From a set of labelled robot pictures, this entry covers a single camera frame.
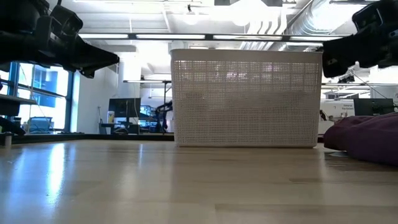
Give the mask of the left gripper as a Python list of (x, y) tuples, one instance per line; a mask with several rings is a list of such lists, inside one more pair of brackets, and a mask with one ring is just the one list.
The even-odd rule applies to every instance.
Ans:
[(95, 71), (119, 63), (119, 57), (77, 39), (73, 53), (57, 38), (40, 45), (33, 34), (14, 34), (0, 30), (0, 70), (9, 72), (11, 62), (33, 63), (45, 67), (61, 66), (79, 71), (86, 78), (94, 78)]

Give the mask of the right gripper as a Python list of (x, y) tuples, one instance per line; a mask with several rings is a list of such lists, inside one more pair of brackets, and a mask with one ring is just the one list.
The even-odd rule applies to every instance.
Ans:
[[(357, 27), (355, 48), (350, 67), (387, 68), (398, 66), (398, 26)], [(348, 70), (343, 48), (336, 44), (323, 44), (323, 74), (326, 78), (344, 75)]]

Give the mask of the white perforated plastic basket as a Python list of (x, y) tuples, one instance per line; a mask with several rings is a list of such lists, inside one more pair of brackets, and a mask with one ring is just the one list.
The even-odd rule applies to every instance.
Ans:
[(170, 56), (178, 146), (317, 145), (320, 52), (174, 49)]

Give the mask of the white machine cabinet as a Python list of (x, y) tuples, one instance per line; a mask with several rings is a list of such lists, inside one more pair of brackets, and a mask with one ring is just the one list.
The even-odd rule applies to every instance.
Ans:
[(324, 134), (336, 121), (354, 116), (353, 100), (321, 100), (320, 109), (326, 115), (326, 121), (319, 119), (318, 134)]

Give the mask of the black computer monitor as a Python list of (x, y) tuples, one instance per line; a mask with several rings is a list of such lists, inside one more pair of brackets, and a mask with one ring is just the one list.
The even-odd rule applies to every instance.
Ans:
[(378, 116), (395, 112), (396, 105), (389, 98), (356, 98), (354, 113), (356, 116)]
[(111, 98), (108, 110), (113, 111), (116, 118), (137, 118), (140, 106), (140, 98)]

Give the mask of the large window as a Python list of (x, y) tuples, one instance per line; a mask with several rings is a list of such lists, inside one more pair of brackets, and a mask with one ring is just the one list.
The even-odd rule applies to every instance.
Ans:
[(11, 63), (9, 72), (0, 71), (0, 94), (35, 100), (36, 105), (20, 105), (17, 121), (29, 133), (28, 120), (35, 116), (52, 117), (53, 131), (70, 127), (73, 74), (61, 67), (41, 67), (29, 63)]

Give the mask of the long ceiling light fixture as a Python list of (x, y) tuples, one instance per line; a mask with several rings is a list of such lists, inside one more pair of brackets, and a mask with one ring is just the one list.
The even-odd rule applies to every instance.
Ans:
[(186, 40), (232, 42), (310, 42), (340, 39), (338, 35), (269, 35), (269, 34), (178, 34), (178, 33), (83, 33), (82, 39), (98, 40)]

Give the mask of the blue cart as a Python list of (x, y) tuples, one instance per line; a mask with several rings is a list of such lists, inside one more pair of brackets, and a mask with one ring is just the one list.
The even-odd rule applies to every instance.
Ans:
[(27, 124), (30, 134), (49, 134), (53, 131), (52, 117), (31, 117)]

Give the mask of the maroon folded cloth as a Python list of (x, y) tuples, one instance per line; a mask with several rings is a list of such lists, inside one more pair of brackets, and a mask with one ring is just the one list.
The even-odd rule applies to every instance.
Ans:
[(343, 118), (327, 129), (323, 142), (354, 159), (398, 167), (398, 112)]

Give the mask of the grey desk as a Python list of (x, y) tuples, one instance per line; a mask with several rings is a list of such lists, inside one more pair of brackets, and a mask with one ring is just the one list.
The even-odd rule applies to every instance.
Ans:
[(37, 102), (35, 100), (0, 94), (0, 127), (18, 136), (25, 135), (26, 132), (20, 126), (2, 116), (17, 116), (19, 114), (20, 105), (36, 104)]

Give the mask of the silver ceiling air duct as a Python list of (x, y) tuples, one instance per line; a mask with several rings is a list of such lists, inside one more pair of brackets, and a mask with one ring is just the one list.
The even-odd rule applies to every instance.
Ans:
[(332, 33), (363, 5), (345, 0), (311, 0), (309, 5), (287, 25), (286, 35), (327, 35)]

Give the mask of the black aluminium table frame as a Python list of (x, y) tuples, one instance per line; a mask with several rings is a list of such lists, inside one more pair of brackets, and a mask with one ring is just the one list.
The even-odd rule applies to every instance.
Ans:
[(174, 141), (174, 135), (109, 135), (109, 134), (31, 134), (13, 136), (0, 134), (0, 146), (4, 146), (6, 138), (11, 137), (11, 144), (32, 144), (42, 142), (64, 142), (77, 140), (112, 140), (112, 141)]

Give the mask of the black workstation frame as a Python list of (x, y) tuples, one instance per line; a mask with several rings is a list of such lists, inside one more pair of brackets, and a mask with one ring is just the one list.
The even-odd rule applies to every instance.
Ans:
[(167, 113), (171, 110), (170, 103), (166, 102), (167, 92), (171, 89), (171, 87), (167, 87), (167, 85), (171, 83), (171, 81), (164, 81), (163, 125), (167, 125)]

